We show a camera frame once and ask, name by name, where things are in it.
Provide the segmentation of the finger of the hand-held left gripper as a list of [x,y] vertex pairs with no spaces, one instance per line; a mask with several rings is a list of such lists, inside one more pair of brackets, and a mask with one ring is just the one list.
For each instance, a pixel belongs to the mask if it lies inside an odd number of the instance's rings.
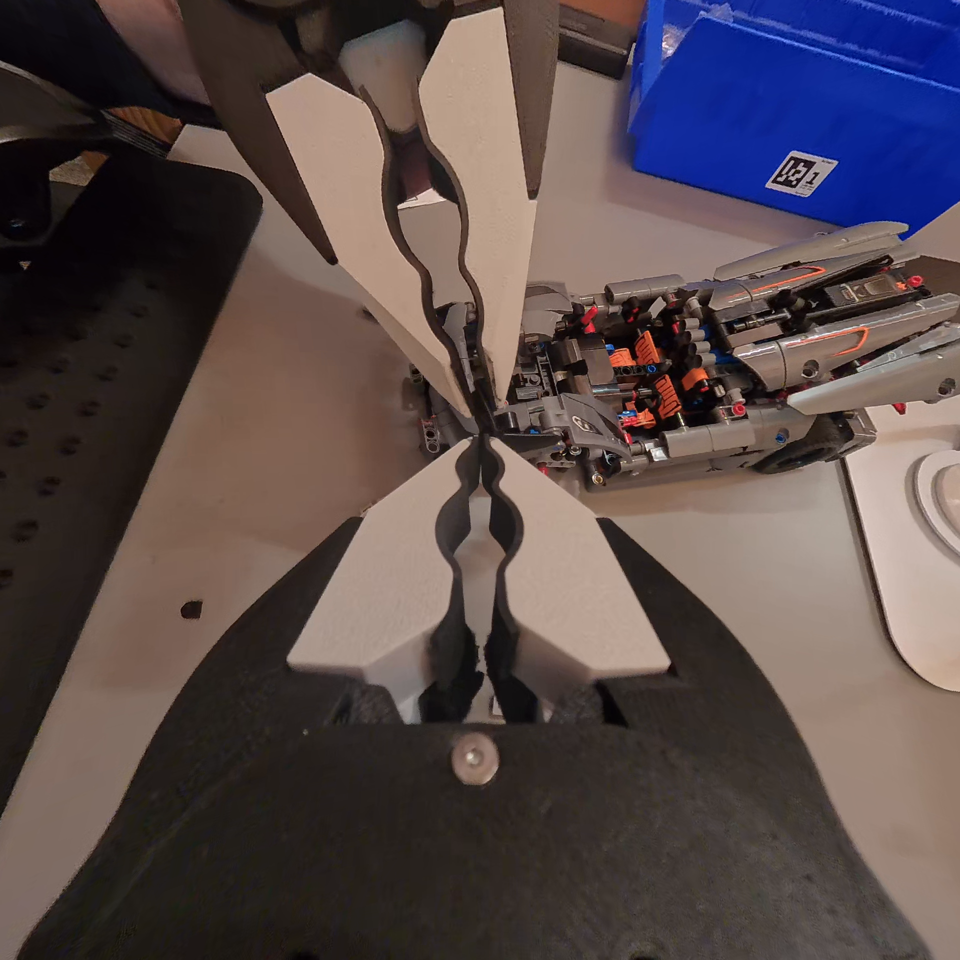
[[451,19],[418,81],[420,126],[450,176],[459,267],[497,402],[516,366],[537,203],[529,198],[506,21],[495,6]]
[[315,75],[266,101],[337,263],[366,307],[428,382],[464,417],[477,418],[462,364],[440,327],[429,271],[402,231],[393,153],[377,107]]

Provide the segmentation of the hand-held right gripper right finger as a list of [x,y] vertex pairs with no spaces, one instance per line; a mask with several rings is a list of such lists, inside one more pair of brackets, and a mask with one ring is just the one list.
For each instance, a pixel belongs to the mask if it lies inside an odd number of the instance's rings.
[[598,681],[671,660],[598,517],[498,438],[483,438],[489,531],[502,548],[486,671],[504,714],[538,714]]

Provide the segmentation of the blue plastic bin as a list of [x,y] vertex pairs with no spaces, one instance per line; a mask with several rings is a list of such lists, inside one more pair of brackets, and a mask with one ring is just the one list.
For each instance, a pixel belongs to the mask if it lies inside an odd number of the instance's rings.
[[648,2],[627,131],[640,173],[917,232],[959,196],[958,2],[726,1],[662,59]]

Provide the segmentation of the black flat box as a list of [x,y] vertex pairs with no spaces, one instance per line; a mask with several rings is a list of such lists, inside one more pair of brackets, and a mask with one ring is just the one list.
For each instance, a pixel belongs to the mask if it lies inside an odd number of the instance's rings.
[[645,7],[645,1],[560,1],[558,59],[619,81]]

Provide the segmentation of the black perforated board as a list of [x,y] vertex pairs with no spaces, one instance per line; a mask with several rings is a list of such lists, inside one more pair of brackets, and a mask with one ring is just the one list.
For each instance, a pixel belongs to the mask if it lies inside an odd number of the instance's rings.
[[107,161],[2,294],[5,808],[262,213],[246,177]]

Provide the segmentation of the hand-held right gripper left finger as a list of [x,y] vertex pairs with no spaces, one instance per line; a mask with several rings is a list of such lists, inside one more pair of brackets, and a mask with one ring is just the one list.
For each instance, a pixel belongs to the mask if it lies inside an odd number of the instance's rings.
[[294,670],[382,687],[398,704],[451,690],[478,663],[455,556],[471,532],[478,438],[368,509],[296,638]]

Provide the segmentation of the person's left hand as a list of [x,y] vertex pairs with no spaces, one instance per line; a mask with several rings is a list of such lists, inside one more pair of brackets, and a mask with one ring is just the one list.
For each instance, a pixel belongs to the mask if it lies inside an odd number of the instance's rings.
[[210,105],[178,2],[98,1],[97,5],[163,90],[179,100]]

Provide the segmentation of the white rounded board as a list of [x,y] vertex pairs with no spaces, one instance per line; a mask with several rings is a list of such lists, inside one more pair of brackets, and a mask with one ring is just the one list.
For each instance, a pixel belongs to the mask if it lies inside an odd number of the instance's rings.
[[872,582],[895,650],[919,678],[959,690],[959,558],[930,533],[911,491],[916,462],[959,451],[952,404],[888,407],[870,416],[874,443],[845,462]]

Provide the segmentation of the person's left forearm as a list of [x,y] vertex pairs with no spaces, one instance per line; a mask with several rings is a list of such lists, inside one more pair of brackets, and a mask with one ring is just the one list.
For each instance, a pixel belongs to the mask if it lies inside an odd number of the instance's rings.
[[178,105],[93,1],[3,1],[1,60],[98,109]]

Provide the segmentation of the grey lego car model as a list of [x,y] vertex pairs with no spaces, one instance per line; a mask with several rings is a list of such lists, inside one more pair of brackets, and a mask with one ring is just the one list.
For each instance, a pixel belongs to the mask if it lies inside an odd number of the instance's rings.
[[538,433],[502,439],[594,490],[869,447],[869,408],[958,395],[958,293],[925,278],[906,230],[846,227],[699,281],[529,282],[506,406],[528,404]]

